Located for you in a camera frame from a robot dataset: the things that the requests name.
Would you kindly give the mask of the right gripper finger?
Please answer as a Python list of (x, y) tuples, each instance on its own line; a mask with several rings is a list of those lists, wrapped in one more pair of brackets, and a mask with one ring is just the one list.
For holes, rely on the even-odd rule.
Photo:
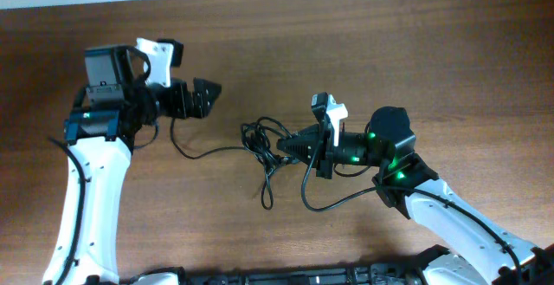
[(288, 145), (316, 145), (319, 141), (320, 124), (308, 126), (284, 140)]
[(319, 156), (314, 153), (318, 143), (317, 137), (292, 137), (279, 139), (277, 148), (307, 165), (315, 159), (313, 166), (316, 166), (319, 163)]

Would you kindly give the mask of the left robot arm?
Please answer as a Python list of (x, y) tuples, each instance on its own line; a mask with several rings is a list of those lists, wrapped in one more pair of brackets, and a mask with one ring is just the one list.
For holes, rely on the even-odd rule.
[(119, 283), (119, 203), (137, 132), (160, 117), (205, 118), (222, 91), (211, 81), (194, 79), (189, 89), (171, 78), (183, 49), (172, 39), (139, 38), (135, 45), (86, 50), (88, 82), (57, 143), (68, 158), (68, 187), (43, 283)]

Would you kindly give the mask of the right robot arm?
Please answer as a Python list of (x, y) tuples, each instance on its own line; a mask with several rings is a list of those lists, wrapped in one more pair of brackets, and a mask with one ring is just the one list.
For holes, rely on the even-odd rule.
[(279, 150), (331, 178), (337, 165), (377, 168), (373, 191), (390, 208), (427, 228), (446, 248), (420, 255), (409, 275), (423, 284), (551, 284), (553, 248), (513, 235), (460, 198), (416, 153), (402, 107), (381, 107), (361, 133), (339, 127), (333, 113), (280, 139)]

